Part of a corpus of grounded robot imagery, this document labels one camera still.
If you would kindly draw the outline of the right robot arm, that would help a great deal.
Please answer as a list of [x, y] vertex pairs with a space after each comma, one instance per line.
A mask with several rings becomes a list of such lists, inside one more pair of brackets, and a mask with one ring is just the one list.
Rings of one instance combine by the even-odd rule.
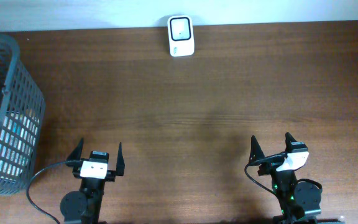
[[[309, 157], [308, 146], [285, 133], [285, 150], [266, 156], [255, 136], [250, 139], [249, 161], [245, 175], [262, 189], [271, 193], [279, 202], [281, 215], [272, 218], [273, 223], [342, 223], [339, 219], [320, 220], [323, 186], [311, 179], [298, 179], [295, 172], [301, 169]], [[267, 188], [248, 173], [249, 167], [258, 167], [258, 175], [272, 178]]]

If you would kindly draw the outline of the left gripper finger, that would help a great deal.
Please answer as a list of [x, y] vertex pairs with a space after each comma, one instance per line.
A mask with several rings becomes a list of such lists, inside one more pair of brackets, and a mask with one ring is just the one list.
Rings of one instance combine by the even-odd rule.
[[70, 155], [67, 157], [68, 161], [78, 161], [81, 159], [81, 153], [83, 150], [84, 145], [84, 138], [81, 138], [77, 146], [74, 148], [74, 150], [70, 153]]
[[116, 161], [116, 176], [123, 176], [125, 171], [125, 162], [122, 153], [122, 143], [119, 143], [119, 149], [117, 153], [117, 161]]

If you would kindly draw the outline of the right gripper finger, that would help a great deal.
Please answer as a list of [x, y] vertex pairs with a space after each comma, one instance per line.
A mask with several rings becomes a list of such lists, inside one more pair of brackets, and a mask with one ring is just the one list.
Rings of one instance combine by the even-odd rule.
[[260, 147], [260, 144], [257, 138], [252, 135], [251, 137], [251, 147], [250, 147], [250, 156], [249, 156], [249, 165], [259, 165], [260, 160], [264, 159], [265, 155]]
[[292, 152], [294, 150], [295, 145], [292, 144], [293, 142], [296, 142], [296, 139], [289, 132], [286, 132], [285, 133], [286, 152]]

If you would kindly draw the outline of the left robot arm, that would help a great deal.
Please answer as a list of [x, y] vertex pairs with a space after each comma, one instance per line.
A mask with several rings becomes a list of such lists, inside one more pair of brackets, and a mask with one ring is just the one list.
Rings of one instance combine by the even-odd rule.
[[122, 177], [125, 162], [120, 144], [117, 152], [116, 168], [108, 169], [109, 154], [91, 151], [88, 158], [82, 158], [84, 139], [67, 157], [67, 166], [71, 167], [74, 178], [80, 179], [80, 188], [67, 193], [60, 202], [60, 211], [65, 223], [101, 223], [99, 215], [103, 201], [105, 183], [114, 182]]

